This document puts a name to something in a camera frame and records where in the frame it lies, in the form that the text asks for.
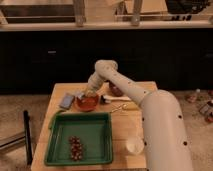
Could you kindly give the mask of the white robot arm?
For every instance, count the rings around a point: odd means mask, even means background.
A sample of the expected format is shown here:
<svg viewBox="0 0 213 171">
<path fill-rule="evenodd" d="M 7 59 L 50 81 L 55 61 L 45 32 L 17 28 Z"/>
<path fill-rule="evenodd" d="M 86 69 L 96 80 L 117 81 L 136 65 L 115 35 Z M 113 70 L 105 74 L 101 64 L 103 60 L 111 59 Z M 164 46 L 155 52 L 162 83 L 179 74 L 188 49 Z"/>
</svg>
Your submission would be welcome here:
<svg viewBox="0 0 213 171">
<path fill-rule="evenodd" d="M 148 171 L 194 171 L 180 104 L 165 90 L 149 91 L 118 72 L 114 60 L 98 60 L 86 91 L 98 91 L 108 80 L 142 110 Z"/>
</svg>

